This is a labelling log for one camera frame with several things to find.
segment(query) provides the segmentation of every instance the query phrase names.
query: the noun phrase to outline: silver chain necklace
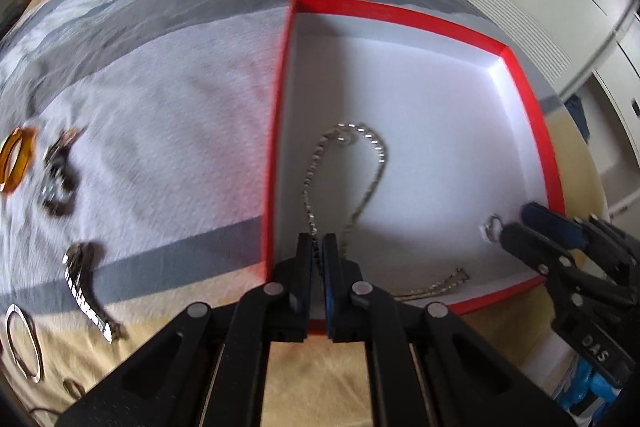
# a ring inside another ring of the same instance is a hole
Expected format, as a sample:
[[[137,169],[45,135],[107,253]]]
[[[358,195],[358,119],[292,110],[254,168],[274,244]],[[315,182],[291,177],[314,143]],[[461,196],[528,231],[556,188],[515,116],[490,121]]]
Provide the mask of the silver chain necklace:
[[[346,258],[347,248],[349,246],[349,237],[351,232],[353,231],[353,227],[356,225],[358,218],[363,213],[365,207],[373,197],[376,189],[378,188],[378,184],[380,183],[380,179],[382,178],[382,174],[385,171],[386,167],[386,146],[384,142],[380,139],[378,134],[375,133],[372,129],[364,125],[363,123],[355,124],[355,123],[339,123],[334,127],[331,127],[328,131],[322,134],[318,143],[316,144],[316,148],[314,149],[314,154],[311,156],[311,165],[306,171],[306,177],[304,182],[304,189],[302,191],[303,201],[305,203],[305,212],[306,219],[309,223],[309,230],[312,237],[312,247],[313,247],[313,256],[316,262],[316,266],[318,266],[318,271],[322,276],[324,273],[324,267],[322,267],[322,258],[320,255],[320,246],[318,242],[318,227],[316,225],[316,216],[314,215],[311,209],[311,201],[309,198],[309,187],[311,186],[311,182],[316,176],[316,171],[318,170],[318,164],[320,163],[320,159],[322,158],[322,154],[324,153],[324,149],[327,144],[333,140],[336,140],[338,143],[342,145],[349,145],[352,141],[353,134],[357,133],[363,135],[365,138],[369,139],[376,155],[378,157],[378,169],[376,170],[376,174],[373,177],[373,180],[367,187],[367,191],[362,198],[360,204],[356,207],[356,210],[351,217],[347,221],[346,226],[340,236],[340,241],[338,243],[338,251],[341,256]],[[426,289],[418,289],[407,291],[404,293],[396,293],[392,294],[399,301],[410,301],[417,299],[424,299],[428,297],[434,297],[437,295],[441,295],[443,293],[451,291],[456,286],[465,283],[469,279],[468,274],[465,272],[463,268],[458,268],[454,273],[448,276],[446,279],[432,284]]]

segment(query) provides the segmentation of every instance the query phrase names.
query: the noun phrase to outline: silver bracelet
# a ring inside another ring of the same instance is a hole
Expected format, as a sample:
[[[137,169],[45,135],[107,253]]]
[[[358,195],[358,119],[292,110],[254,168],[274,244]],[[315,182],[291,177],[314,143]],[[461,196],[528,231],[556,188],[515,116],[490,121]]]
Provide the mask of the silver bracelet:
[[[24,361],[21,357],[15,352],[14,340],[11,336],[11,330],[9,329],[9,325],[11,323],[12,315],[18,315],[20,320],[24,323],[29,331],[29,338],[31,339],[31,346],[33,346],[33,350],[36,354],[36,363],[38,364],[38,371],[36,374],[30,373],[29,369],[25,365]],[[24,375],[24,378],[27,380],[31,380],[33,383],[38,383],[42,379],[43,367],[42,367],[42,352],[40,351],[40,344],[38,344],[38,340],[36,338],[35,332],[33,331],[33,325],[24,315],[20,307],[16,304],[12,304],[7,308],[6,315],[4,317],[4,327],[6,328],[6,339],[9,344],[9,353],[11,354],[11,358],[13,359],[15,365],[18,366],[20,372]]]

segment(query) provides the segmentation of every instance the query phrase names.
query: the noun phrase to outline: bed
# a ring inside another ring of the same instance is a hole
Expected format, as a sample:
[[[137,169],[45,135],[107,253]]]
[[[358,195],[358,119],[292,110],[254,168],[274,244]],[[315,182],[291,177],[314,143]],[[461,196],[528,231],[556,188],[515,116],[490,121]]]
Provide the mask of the bed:
[[[585,143],[514,42],[465,0],[372,1],[435,14],[512,46],[545,113],[567,214],[603,213]],[[33,318],[44,363],[35,385],[2,352],[3,378],[27,409],[65,410],[73,402],[66,378],[89,390],[189,303],[223,305],[264,281],[262,176],[287,2],[32,0],[2,40],[0,136],[37,128],[40,158],[60,130],[82,130],[70,156],[81,187],[71,216],[52,220],[35,204],[40,162],[0,200],[0,309],[16,303]],[[100,245],[94,293],[124,327],[113,344],[66,286],[62,254],[77,241]],[[522,366],[547,338],[551,317],[536,287],[465,319]],[[13,338],[33,367],[26,330],[16,327]],[[56,415],[34,417],[53,425]],[[362,346],[321,337],[276,344],[263,422],[369,425]]]

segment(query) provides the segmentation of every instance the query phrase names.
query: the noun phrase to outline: bracelet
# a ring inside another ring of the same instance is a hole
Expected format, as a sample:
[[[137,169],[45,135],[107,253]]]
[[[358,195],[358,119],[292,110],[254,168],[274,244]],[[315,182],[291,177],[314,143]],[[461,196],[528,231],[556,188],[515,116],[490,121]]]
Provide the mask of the bracelet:
[[[11,194],[22,182],[33,160],[36,130],[17,127],[2,144],[0,149],[0,193]],[[14,158],[17,147],[20,150]]]

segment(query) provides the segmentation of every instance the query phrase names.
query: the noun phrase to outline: metal screw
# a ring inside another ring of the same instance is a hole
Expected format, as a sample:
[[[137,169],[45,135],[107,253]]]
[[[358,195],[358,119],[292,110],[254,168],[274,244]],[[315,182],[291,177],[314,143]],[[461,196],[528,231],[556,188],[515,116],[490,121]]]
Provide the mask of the metal screw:
[[[194,302],[187,308],[187,313],[192,319],[204,317],[209,311],[209,307],[204,302]]]
[[[351,290],[356,295],[368,295],[373,291],[373,286],[366,281],[357,281],[353,283]]]
[[[432,302],[427,306],[427,313],[434,319],[441,319],[447,316],[449,309],[441,302]]]
[[[284,292],[284,286],[279,282],[268,282],[264,285],[264,292],[267,295],[276,296]]]

